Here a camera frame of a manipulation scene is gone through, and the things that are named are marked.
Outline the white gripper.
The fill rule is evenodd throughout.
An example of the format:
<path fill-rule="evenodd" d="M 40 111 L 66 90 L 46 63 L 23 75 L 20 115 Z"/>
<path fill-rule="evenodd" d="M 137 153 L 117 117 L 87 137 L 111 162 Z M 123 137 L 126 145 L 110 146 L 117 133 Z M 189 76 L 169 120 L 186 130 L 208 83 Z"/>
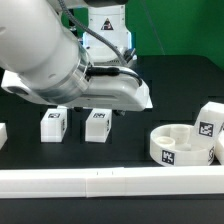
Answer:
<path fill-rule="evenodd" d="M 125 111 L 153 107 L 147 84 L 124 67 L 91 66 L 85 73 L 75 71 L 46 89 L 31 89 L 17 73 L 5 71 L 1 87 L 29 102 L 74 108 L 76 112 L 82 108 L 111 109 L 115 116 L 123 117 Z"/>

